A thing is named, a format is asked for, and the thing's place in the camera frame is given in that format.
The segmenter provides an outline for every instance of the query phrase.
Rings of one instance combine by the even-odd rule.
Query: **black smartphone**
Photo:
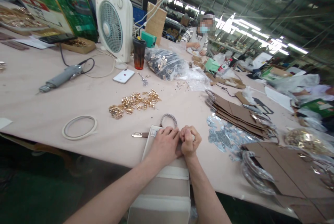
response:
[[[69,41],[69,40],[75,40],[77,37],[72,34],[56,34],[56,35],[51,35],[51,36],[45,36],[38,38],[40,41],[49,43],[49,44],[55,44],[55,43],[60,43],[64,41]]]

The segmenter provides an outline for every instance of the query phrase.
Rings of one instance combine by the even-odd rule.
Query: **floor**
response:
[[[70,153],[82,171],[73,177],[63,160],[0,139],[0,220],[2,224],[60,224],[129,169]],[[233,224],[300,224],[266,208],[217,194]]]

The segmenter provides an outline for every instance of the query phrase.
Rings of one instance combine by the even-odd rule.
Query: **person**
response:
[[[187,42],[187,48],[199,51],[200,55],[206,55],[209,43],[208,33],[215,23],[215,14],[206,11],[198,27],[189,28],[182,36],[181,42]]]
[[[177,150],[179,140],[181,150]],[[231,224],[196,155],[202,137],[193,126],[160,129],[146,158],[109,185],[64,224],[117,224],[148,183],[173,160],[184,156],[194,191],[199,223]]]
[[[334,87],[328,85],[316,85],[314,87],[306,87],[303,91],[293,93],[294,96],[301,95],[318,95],[325,101],[334,101]]]

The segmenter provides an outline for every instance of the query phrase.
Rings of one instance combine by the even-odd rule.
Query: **hair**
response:
[[[204,15],[207,15],[207,14],[211,14],[211,15],[215,15],[215,13],[213,12],[213,11],[211,11],[211,10],[208,10],[208,11],[206,11],[205,13],[204,13]]]

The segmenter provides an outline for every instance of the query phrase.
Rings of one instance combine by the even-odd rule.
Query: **chain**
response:
[[[143,82],[143,87],[146,87],[149,83],[147,82],[147,80],[144,79],[144,77],[141,75],[140,72],[137,72],[137,74],[140,75],[140,77],[142,78],[142,82]]]

